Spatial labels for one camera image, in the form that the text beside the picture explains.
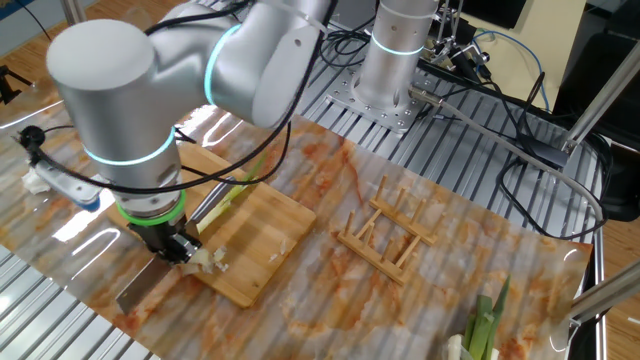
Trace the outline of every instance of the metal grating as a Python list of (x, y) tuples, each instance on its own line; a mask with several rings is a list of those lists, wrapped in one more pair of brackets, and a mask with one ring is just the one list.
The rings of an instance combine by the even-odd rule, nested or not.
[[(366, 49), (344, 59), (364, 56)], [(336, 106), (326, 97), (342, 86), (340, 72), (316, 64), (298, 113), (360, 146), (398, 163), (434, 182), (525, 227), (531, 226), (497, 189), (495, 176), (512, 155), (467, 126), (429, 115), (399, 135)], [(457, 87), (431, 75), (421, 86), (444, 95)], [(514, 135), (506, 112), (497, 99), (473, 91), (452, 96), (448, 101), (481, 124)], [(552, 142), (562, 129), (530, 118), (538, 139)], [(600, 167), (593, 150), (576, 150), (565, 172), (594, 193), (601, 189)], [(10, 162), (8, 168), (15, 166)], [(594, 223), (584, 199), (557, 183), (548, 174), (525, 167), (510, 173), (506, 182), (538, 222), (554, 234), (582, 231)], [(592, 243), (596, 251), (596, 272), (602, 270), (602, 232), (576, 241)], [(599, 358), (604, 359), (604, 321), (597, 339)], [(6, 249), (0, 248), (0, 360), (2, 359), (157, 359), (142, 345), (114, 328), (105, 319), (45, 278)]]
[(0, 359), (159, 358), (0, 246)]

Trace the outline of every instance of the green led ring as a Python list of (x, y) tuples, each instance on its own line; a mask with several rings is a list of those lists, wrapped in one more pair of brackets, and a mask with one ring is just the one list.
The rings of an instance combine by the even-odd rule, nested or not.
[(124, 211), (122, 206), (120, 206), (120, 204), (118, 204), (117, 202), (116, 202), (116, 206), (118, 207), (118, 211), (120, 212), (120, 215), (122, 215), (122, 217), (125, 218), (125, 220), (129, 221), (130, 223), (135, 225), (140, 225), (140, 226), (155, 226), (155, 225), (160, 225), (167, 221), (173, 220), (176, 217), (178, 217), (178, 215), (180, 215), (184, 210), (184, 204), (186, 202), (187, 202), (187, 192), (182, 190), (180, 192), (180, 200), (178, 200), (178, 205), (176, 205), (176, 207), (174, 207), (173, 210), (169, 211), (168, 213), (153, 219), (140, 219), (135, 216), (131, 216), (127, 214), (127, 212)]

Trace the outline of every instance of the metal base plate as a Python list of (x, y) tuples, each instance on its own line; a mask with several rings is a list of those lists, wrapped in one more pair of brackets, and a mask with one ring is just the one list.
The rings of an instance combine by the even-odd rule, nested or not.
[[(342, 71), (329, 85), (327, 99), (395, 133), (402, 134), (407, 132), (415, 121), (416, 115), (420, 113), (425, 104), (417, 100), (411, 100), (409, 106), (397, 108), (394, 111), (382, 110), (365, 104), (351, 91), (351, 82), (354, 74), (354, 71)], [(430, 83), (425, 75), (418, 73), (414, 75), (413, 82), (421, 87)]]

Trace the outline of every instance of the transparent plastic wrap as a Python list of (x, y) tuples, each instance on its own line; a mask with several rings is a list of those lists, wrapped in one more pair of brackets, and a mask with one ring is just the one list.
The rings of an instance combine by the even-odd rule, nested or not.
[[(590, 245), (525, 230), (300, 117), (293, 121), (287, 159), (269, 183), (312, 209), (317, 223), (258, 302), (239, 309), (173, 270), (136, 311), (122, 314), (115, 297), (151, 254), (106, 219), (111, 194), (103, 192), (100, 209), (89, 213), (53, 191), (33, 195), (21, 183), (26, 154), (9, 136), (31, 124), (69, 123), (59, 105), (26, 117), (29, 108), (56, 103), (51, 92), (31, 104), (21, 96), (3, 109), (0, 243), (161, 358), (438, 358), (444, 339), (464, 328), (475, 296), (495, 298), (507, 274), (510, 300), (494, 347), (511, 359), (564, 358), (565, 317)], [(214, 106), (195, 110), (180, 125), (231, 162), (269, 133)], [(47, 136), (47, 153), (74, 170), (94, 173), (73, 129)], [(277, 161), (283, 136), (267, 149), (265, 171)], [(336, 240), (350, 211), (356, 211), (355, 229), (373, 214), (368, 200), (384, 174), (389, 181), (382, 196), (388, 201), (397, 197), (397, 186), (408, 188), (400, 211), (412, 214), (427, 200), (417, 221), (437, 238), (433, 247), (416, 247), (418, 261), (404, 286)], [(395, 259), (411, 237), (381, 218), (369, 245), (382, 253), (390, 238), (396, 242), (388, 259)]]

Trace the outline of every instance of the wooden cutting board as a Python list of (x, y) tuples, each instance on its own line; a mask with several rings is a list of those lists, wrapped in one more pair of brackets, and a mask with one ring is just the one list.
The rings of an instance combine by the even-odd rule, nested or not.
[[(206, 173), (229, 166), (222, 158), (192, 144), (180, 146), (180, 158), (184, 165)], [(243, 179), (245, 173), (235, 170), (231, 175)], [(182, 176), (185, 181), (196, 178), (185, 171)], [(186, 190), (187, 218), (217, 184), (209, 182)], [(107, 210), (107, 216), (113, 223), (127, 228), (128, 222), (115, 205)], [(227, 248), (221, 262), (228, 264), (228, 269), (222, 272), (214, 268), (212, 274), (193, 275), (238, 306), (249, 307), (293, 248), (306, 237), (315, 220), (313, 211), (267, 184), (248, 187), (200, 234), (203, 247), (212, 254), (223, 245)]]

